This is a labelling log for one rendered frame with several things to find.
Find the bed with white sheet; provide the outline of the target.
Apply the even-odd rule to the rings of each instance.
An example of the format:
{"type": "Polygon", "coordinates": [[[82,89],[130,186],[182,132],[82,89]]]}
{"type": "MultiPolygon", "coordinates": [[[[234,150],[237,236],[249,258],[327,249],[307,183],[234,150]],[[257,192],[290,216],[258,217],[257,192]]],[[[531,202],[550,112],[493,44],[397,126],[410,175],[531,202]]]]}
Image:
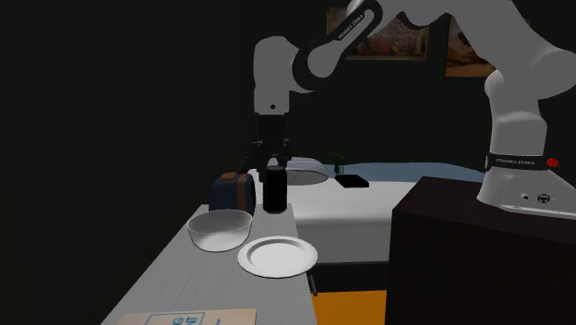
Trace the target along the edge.
{"type": "Polygon", "coordinates": [[[306,274],[314,295],[388,288],[392,210],[422,177],[484,179],[479,171],[443,162],[365,162],[346,165],[344,172],[360,175],[369,187],[344,188],[333,165],[324,166],[326,181],[287,187],[297,235],[318,252],[306,274]]]}

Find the grey wooden desk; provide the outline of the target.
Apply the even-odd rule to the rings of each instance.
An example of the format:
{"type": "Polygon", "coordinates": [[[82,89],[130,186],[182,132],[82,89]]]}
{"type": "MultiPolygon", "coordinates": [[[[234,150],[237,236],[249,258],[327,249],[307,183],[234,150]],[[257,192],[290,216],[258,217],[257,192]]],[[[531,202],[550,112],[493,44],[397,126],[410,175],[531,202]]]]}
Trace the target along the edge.
{"type": "Polygon", "coordinates": [[[304,274],[255,276],[238,265],[238,251],[203,251],[182,227],[101,325],[128,313],[235,308],[254,308],[256,325],[317,325],[304,274]]]}

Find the black cylindrical bottle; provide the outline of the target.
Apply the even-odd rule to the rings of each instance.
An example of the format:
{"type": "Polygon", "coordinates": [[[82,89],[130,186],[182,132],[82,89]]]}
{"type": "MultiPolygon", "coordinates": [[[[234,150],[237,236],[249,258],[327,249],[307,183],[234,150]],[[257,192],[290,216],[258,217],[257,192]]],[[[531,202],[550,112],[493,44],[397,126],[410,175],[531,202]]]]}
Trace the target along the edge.
{"type": "Polygon", "coordinates": [[[287,173],[283,166],[268,166],[263,182],[263,209],[278,214],[287,209],[287,173]]]}

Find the wide framed wall picture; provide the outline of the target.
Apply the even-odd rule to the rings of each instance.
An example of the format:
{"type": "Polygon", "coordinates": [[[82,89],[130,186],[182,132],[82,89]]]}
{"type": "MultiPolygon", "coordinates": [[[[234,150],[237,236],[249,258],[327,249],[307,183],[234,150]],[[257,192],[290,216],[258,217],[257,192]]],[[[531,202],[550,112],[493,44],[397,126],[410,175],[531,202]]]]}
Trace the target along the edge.
{"type": "Polygon", "coordinates": [[[426,61],[429,28],[413,30],[394,18],[379,32],[363,39],[347,60],[426,61]]]}

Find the dark robot stand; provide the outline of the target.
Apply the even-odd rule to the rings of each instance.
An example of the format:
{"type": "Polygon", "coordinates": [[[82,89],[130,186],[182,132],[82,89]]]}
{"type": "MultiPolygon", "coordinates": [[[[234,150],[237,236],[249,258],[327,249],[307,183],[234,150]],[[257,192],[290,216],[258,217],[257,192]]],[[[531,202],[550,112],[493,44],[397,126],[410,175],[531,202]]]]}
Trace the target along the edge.
{"type": "Polygon", "coordinates": [[[422,177],[392,211],[386,325],[576,325],[576,221],[422,177]]]}

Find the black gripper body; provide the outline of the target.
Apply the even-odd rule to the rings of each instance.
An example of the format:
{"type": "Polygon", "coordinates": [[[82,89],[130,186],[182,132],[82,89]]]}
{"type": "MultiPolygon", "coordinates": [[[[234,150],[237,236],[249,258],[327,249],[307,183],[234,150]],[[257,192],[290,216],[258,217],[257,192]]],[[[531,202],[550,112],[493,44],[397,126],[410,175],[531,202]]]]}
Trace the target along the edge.
{"type": "Polygon", "coordinates": [[[268,158],[275,156],[280,149],[291,149],[292,141],[286,137],[288,114],[256,114],[258,140],[251,150],[262,150],[268,158]]]}

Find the flat black box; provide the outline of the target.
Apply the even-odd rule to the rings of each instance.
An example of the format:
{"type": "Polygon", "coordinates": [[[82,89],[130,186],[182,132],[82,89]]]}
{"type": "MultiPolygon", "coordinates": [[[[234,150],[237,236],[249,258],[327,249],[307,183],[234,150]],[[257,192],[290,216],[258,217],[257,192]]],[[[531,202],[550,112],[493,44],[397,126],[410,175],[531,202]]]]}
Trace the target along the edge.
{"type": "Polygon", "coordinates": [[[335,180],[344,188],[369,187],[369,182],[360,175],[336,175],[335,180]]]}

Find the blue toaster with brown band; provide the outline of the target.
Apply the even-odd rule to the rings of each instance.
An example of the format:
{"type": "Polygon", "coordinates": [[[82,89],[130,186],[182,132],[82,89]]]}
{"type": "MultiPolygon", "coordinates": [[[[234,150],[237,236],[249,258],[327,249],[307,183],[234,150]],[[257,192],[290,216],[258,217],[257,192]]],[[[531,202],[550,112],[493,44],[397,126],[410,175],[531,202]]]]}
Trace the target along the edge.
{"type": "Polygon", "coordinates": [[[251,174],[223,173],[210,187],[209,210],[240,210],[253,215],[257,205],[251,174]]]}

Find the small framed wall picture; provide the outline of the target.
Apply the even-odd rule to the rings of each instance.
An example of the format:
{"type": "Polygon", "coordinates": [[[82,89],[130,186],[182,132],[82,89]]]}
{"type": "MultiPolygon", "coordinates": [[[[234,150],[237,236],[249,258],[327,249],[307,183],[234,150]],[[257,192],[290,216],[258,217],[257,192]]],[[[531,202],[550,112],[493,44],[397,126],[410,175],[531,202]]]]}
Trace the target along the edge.
{"type": "Polygon", "coordinates": [[[445,76],[447,78],[486,78],[494,70],[491,64],[476,54],[457,20],[451,17],[445,76]]]}

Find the white plate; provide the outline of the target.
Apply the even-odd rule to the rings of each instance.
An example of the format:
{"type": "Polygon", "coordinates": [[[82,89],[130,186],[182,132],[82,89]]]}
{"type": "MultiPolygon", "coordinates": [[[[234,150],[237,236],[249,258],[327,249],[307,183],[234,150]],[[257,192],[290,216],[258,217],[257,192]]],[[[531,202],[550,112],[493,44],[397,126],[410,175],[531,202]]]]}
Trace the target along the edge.
{"type": "Polygon", "coordinates": [[[239,266],[262,278],[283,279],[310,270],[318,261],[317,250],[302,239],[274,235],[255,239],[237,254],[239,266]]]}

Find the clear glass bowl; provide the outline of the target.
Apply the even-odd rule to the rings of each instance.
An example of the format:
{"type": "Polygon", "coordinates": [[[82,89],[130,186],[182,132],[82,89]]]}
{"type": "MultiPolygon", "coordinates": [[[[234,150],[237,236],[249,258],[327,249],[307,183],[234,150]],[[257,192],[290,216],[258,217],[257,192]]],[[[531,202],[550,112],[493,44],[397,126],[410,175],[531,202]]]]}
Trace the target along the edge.
{"type": "Polygon", "coordinates": [[[192,216],[186,229],[191,241],[201,250],[223,252],[239,247],[247,240],[252,222],[252,215],[245,211],[206,211],[192,216]]]}

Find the tan box with blue print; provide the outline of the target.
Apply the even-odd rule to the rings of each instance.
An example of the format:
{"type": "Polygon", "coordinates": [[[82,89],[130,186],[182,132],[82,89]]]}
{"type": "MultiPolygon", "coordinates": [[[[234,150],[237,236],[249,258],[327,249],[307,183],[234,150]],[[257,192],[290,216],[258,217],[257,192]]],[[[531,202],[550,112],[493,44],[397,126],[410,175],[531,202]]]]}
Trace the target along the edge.
{"type": "Polygon", "coordinates": [[[131,313],[116,325],[256,325],[255,308],[131,313]]]}

